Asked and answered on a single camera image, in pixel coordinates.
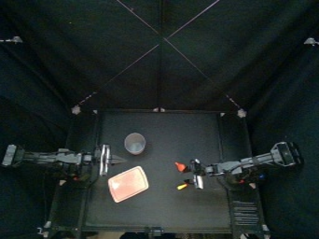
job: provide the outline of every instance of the yellow object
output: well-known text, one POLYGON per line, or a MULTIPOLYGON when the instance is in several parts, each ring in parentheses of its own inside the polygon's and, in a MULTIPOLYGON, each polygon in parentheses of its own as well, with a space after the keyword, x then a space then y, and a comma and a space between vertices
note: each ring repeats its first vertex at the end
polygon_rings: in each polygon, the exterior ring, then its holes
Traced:
POLYGON ((186 183, 184 183, 184 184, 178 185, 178 186, 177 186, 177 190, 182 190, 182 189, 184 189, 186 186, 188 186, 188 184, 186 184, 186 183))

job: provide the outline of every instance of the white bowl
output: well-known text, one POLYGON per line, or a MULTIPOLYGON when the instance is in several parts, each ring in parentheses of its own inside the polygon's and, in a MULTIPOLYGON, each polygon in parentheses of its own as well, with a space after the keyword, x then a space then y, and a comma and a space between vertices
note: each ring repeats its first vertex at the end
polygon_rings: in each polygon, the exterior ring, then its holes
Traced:
POLYGON ((132 133, 124 138, 124 148, 133 155, 138 155, 144 151, 144 145, 145 140, 138 133, 132 133))

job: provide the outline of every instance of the pink plate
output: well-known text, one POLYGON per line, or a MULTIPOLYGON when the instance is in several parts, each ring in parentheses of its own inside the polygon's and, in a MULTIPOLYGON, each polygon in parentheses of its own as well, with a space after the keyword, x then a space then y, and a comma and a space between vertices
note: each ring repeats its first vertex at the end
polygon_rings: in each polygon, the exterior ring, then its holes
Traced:
POLYGON ((116 203, 148 189, 141 167, 133 167, 108 179, 108 187, 116 203))

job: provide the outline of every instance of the black cloth wall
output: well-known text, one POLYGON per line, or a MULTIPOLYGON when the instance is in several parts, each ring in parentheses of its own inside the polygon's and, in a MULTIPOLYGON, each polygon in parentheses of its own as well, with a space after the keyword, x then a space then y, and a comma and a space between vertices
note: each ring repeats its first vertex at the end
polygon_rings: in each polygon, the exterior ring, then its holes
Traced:
MULTIPOLYGON (((293 141, 305 160, 261 187, 271 230, 280 238, 319 234, 319 52, 303 45, 319 36, 316 0, 0 4, 0 38, 24 40, 0 43, 0 157, 8 144, 62 147, 69 108, 94 91, 89 109, 233 111, 226 93, 248 110, 253 152, 293 141)), ((42 189, 32 186, 42 178, 34 169, 0 171, 0 237, 42 225, 42 189)))
MULTIPOLYGON (((17 35, 0 18, 1 38, 17 35)), ((32 151, 65 146, 69 115, 33 52, 13 43, 0 44, 0 158, 8 144, 32 151)), ((45 170, 0 168, 0 238, 36 238, 52 199, 45 170)))
POLYGON ((303 47, 249 112, 254 153, 291 141, 304 165, 269 171, 261 186, 265 219, 277 238, 319 235, 319 49, 303 47))

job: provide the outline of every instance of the black curtain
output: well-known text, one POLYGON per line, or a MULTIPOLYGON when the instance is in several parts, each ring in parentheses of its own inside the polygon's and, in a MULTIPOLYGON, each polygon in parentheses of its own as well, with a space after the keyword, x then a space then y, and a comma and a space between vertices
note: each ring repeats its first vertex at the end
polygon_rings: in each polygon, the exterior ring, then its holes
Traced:
MULTIPOLYGON (((0 19, 1 39, 18 35, 0 19)), ((9 144, 28 151, 65 146, 69 115, 28 45, 0 43, 0 162, 9 144)), ((36 238, 48 215, 53 180, 46 170, 0 168, 0 238, 36 238)))
POLYGON ((261 186, 268 226, 277 238, 316 238, 319 234, 319 49, 301 46, 260 93, 249 112, 253 151, 291 141, 304 165, 269 171, 261 186))

